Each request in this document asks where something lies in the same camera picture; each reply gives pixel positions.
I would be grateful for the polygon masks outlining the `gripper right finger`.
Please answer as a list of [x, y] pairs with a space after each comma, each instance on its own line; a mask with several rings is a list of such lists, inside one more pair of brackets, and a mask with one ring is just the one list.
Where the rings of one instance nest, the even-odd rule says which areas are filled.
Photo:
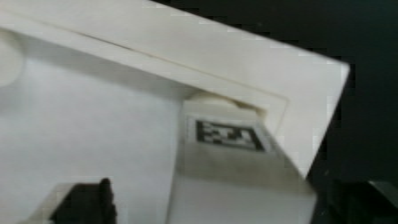
[[312, 184], [312, 224], [398, 224], [398, 186], [381, 180]]

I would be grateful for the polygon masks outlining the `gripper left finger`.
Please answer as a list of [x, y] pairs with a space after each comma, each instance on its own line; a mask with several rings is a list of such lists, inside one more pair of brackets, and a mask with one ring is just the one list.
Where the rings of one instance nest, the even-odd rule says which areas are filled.
[[109, 179], [56, 185], [22, 224], [117, 224]]

